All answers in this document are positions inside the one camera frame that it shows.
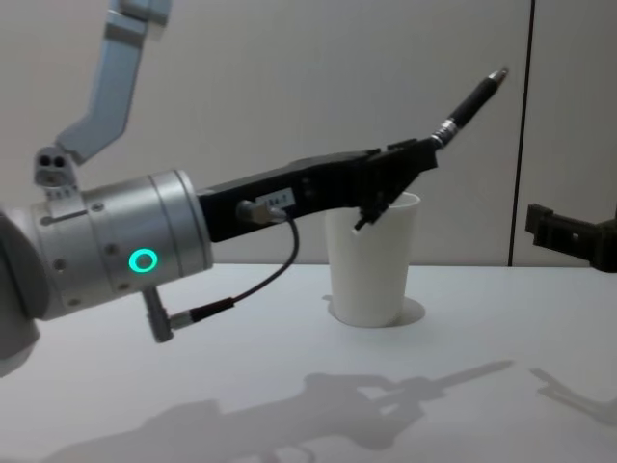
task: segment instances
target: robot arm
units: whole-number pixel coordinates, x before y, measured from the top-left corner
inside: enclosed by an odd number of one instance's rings
[[[81,192],[72,162],[82,164],[124,131],[149,21],[166,22],[164,0],[113,0],[88,116],[36,157],[35,182],[46,201],[0,209],[0,376],[18,368],[48,320],[141,292],[155,339],[174,324],[159,285],[212,264],[211,243],[273,225],[247,220],[242,204],[271,207],[293,219],[359,209],[356,231],[373,224],[422,173],[436,152],[496,92],[507,70],[484,79],[429,138],[384,150],[331,154],[195,192],[171,171]]]

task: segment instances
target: black gripper arm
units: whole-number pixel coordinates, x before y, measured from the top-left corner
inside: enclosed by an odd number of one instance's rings
[[[212,242],[268,227],[238,218],[243,201],[284,209],[293,218],[339,207],[359,207],[359,225],[372,224],[424,171],[437,167],[433,139],[386,150],[361,150],[302,159],[198,193]]]

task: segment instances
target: white table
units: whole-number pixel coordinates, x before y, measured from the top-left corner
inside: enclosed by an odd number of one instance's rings
[[[163,298],[176,312],[274,268],[219,265]],[[295,266],[163,345],[139,296],[42,323],[0,381],[0,462],[617,461],[615,277],[413,267],[426,316],[379,330],[334,320],[329,293],[326,266]],[[531,368],[563,386],[539,393]]]

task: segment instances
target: black cable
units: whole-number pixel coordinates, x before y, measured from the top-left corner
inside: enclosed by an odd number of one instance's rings
[[[289,256],[289,259],[287,259],[287,261],[282,265],[282,267],[279,270],[274,272],[272,275],[270,275],[268,278],[266,278],[263,282],[261,282],[258,285],[253,286],[248,291],[245,291],[242,294],[240,294],[238,296],[235,296],[233,298],[233,302],[234,303],[238,303],[238,302],[246,299],[247,297],[255,294],[259,290],[264,289],[266,286],[270,285],[280,275],[282,275],[284,272],[286,272],[289,269],[289,267],[291,266],[291,264],[298,257],[298,252],[300,251],[300,233],[298,232],[298,226],[296,225],[296,221],[293,220],[293,218],[290,217],[289,215],[286,216],[285,221],[287,222],[287,224],[289,224],[289,227],[291,228],[291,232],[293,233],[293,249],[291,251],[291,255]]]
[[[264,281],[253,286],[251,289],[243,292],[242,294],[239,294],[235,297],[228,297],[227,299],[221,299],[220,301],[206,304],[205,306],[201,306],[201,307],[196,307],[194,309],[187,311],[187,313],[189,314],[191,318],[192,323],[197,323],[206,318],[209,318],[212,315],[221,313],[223,311],[226,311],[227,309],[231,309],[232,307],[235,306],[236,303],[243,301],[247,297],[252,296],[256,292],[270,285],[280,275],[282,275],[284,272],[286,272],[289,269],[289,267],[293,264],[293,262],[298,257],[298,252],[300,251],[300,233],[298,232],[298,226],[296,225],[296,221],[293,219],[293,217],[290,217],[289,215],[285,214],[285,222],[289,224],[289,227],[291,228],[291,232],[293,234],[293,249],[291,251],[291,255],[289,256],[287,261],[281,266],[281,268],[277,270],[276,272],[274,272],[272,275],[270,275],[268,278],[266,278]]]

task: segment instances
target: black mount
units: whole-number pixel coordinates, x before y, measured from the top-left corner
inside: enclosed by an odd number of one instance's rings
[[[617,213],[615,219],[591,224],[532,204],[524,229],[533,233],[534,246],[588,260],[603,272],[617,272]]]

